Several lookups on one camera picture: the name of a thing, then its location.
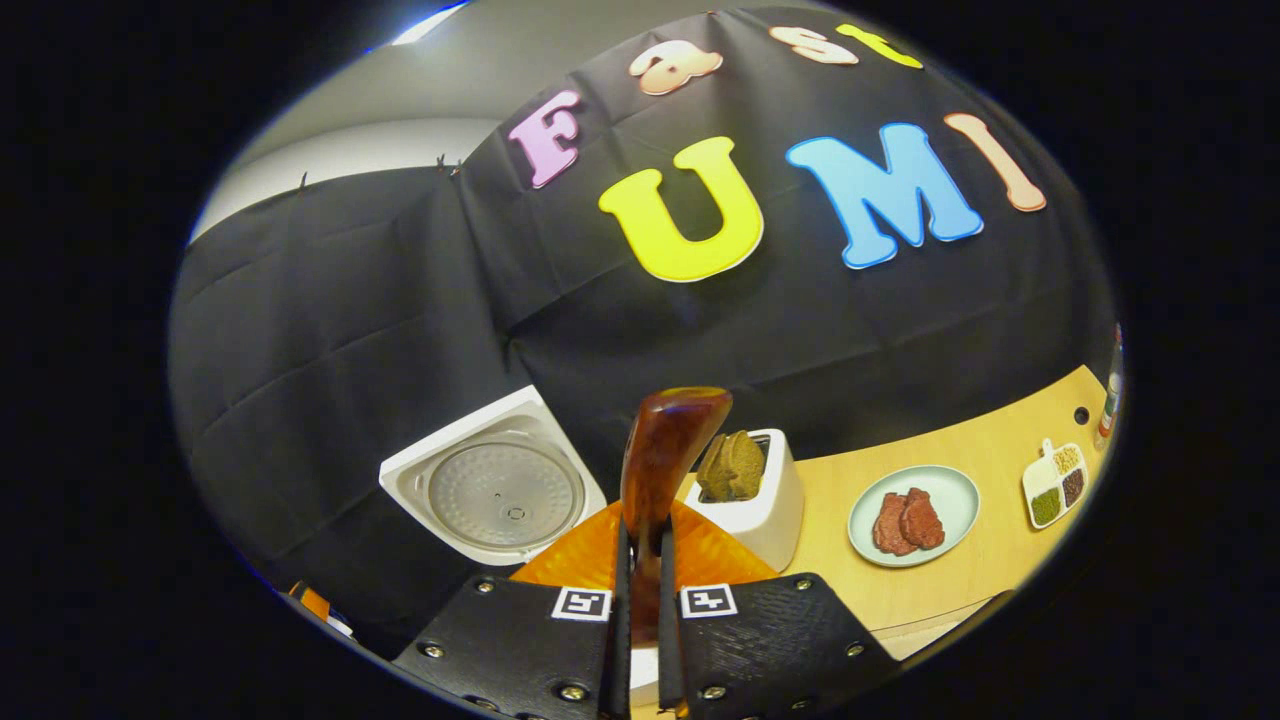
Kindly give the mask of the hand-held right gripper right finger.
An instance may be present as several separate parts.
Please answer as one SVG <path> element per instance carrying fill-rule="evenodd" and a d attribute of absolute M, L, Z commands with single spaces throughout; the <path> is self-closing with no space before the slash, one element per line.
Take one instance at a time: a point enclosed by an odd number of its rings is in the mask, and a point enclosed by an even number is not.
<path fill-rule="evenodd" d="M 676 503 L 660 536 L 658 706 L 677 719 L 815 719 L 901 664 L 819 575 L 742 571 L 746 548 Z"/>

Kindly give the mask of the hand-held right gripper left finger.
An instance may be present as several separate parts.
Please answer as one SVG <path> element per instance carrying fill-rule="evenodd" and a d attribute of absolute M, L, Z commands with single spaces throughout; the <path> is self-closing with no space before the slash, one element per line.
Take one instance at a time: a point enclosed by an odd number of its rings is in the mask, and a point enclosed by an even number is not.
<path fill-rule="evenodd" d="M 547 575 L 545 550 L 511 577 L 468 578 L 399 652 L 394 666 L 439 694 L 506 719 L 627 719 L 630 708 L 630 546 L 612 503 L 559 539 L 586 547 L 571 570 Z"/>

